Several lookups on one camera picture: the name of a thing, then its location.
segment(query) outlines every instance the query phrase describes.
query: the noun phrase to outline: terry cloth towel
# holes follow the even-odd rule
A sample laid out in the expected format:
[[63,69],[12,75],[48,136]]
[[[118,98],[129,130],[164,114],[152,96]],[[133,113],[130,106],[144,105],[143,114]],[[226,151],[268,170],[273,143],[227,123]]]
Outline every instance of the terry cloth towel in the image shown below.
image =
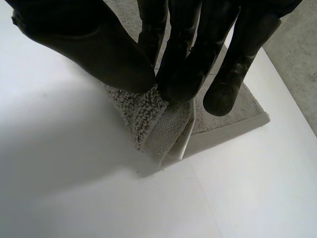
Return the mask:
[[[106,1],[120,18],[130,36],[137,40],[141,31],[136,0]],[[156,71],[159,68],[165,37]],[[269,122],[268,115],[245,85],[242,85],[233,110],[224,117],[214,117],[203,107],[204,95],[211,85],[225,56],[226,48],[216,61],[198,95],[189,103],[168,105],[157,86],[145,94],[133,94],[105,86],[110,99],[121,112],[131,131],[135,146],[165,167],[190,155],[235,138]]]

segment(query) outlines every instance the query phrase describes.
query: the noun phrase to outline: white table surface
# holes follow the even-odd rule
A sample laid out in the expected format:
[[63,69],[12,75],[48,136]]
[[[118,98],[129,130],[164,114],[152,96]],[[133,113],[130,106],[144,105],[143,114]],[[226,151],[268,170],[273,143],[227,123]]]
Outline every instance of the white table surface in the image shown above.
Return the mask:
[[153,174],[100,83],[10,16],[0,1],[0,237],[317,237],[317,139],[263,50],[245,82],[271,122]]

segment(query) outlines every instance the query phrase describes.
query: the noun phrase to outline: gray floor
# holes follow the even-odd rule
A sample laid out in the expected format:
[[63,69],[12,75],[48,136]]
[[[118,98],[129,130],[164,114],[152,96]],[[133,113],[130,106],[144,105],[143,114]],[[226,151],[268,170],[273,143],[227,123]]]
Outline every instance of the gray floor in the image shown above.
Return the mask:
[[317,0],[304,0],[264,49],[317,135]]

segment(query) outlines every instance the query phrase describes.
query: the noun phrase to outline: gray towel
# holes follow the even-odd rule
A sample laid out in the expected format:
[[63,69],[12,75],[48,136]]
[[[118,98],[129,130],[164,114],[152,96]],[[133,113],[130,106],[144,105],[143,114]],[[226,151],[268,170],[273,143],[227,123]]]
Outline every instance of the gray towel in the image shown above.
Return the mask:
[[[137,40],[142,26],[137,1],[106,2],[118,15],[130,36]],[[169,33],[168,24],[166,35],[169,36]],[[162,45],[156,71],[166,42],[167,37]],[[214,117],[204,110],[204,95],[219,70],[225,52],[224,47],[195,100],[186,104],[169,106],[160,97],[156,85],[143,95],[105,86],[131,131],[136,148],[149,154],[159,167],[168,166],[184,155],[187,157],[211,148],[269,122],[267,114],[245,85],[241,87],[235,106],[228,115]]]

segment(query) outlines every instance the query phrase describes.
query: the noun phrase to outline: white surface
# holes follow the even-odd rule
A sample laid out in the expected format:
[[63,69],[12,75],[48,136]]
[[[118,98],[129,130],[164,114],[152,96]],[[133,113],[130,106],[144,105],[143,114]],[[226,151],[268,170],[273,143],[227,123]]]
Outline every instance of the white surface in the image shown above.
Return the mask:
[[151,174],[102,86],[0,1],[0,237],[315,238],[317,139],[261,50],[271,122]]

